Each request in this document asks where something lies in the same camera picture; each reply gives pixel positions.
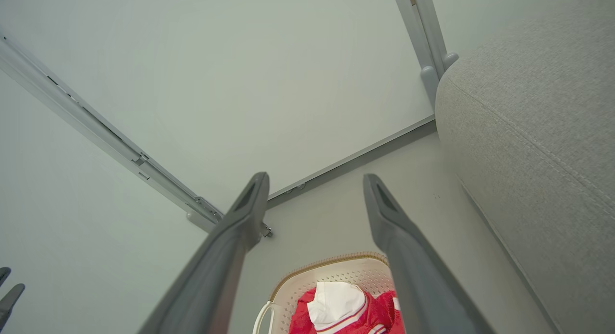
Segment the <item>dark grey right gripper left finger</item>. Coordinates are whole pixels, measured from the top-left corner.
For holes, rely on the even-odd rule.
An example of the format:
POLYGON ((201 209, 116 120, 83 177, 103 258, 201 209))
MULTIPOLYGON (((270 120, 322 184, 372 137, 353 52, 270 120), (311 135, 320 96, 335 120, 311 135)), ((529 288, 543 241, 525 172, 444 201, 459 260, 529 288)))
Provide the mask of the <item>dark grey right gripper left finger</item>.
POLYGON ((268 174, 254 174, 148 316, 141 334, 228 332, 246 254, 263 237, 269 192, 268 174))

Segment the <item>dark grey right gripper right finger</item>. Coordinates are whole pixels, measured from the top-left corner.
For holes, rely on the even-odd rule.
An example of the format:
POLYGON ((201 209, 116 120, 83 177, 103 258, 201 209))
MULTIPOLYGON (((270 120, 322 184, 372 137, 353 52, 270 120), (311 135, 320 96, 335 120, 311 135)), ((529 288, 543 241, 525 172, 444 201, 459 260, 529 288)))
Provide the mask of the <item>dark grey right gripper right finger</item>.
POLYGON ((387 257, 407 334, 493 329, 421 230, 375 174, 363 177, 371 235, 387 257))

